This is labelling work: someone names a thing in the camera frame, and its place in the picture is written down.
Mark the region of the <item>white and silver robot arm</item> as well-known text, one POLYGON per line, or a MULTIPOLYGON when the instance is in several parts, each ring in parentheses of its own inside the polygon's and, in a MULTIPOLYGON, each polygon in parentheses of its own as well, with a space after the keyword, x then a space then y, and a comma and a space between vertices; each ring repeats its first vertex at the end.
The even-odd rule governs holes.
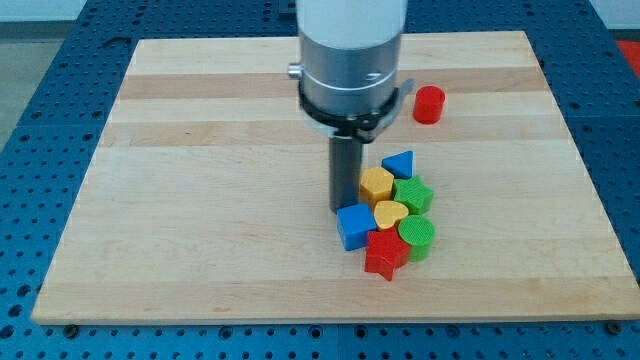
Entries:
POLYGON ((367 144, 397 117, 413 81, 396 84, 407 0, 298 0, 305 118, 330 138, 367 144))

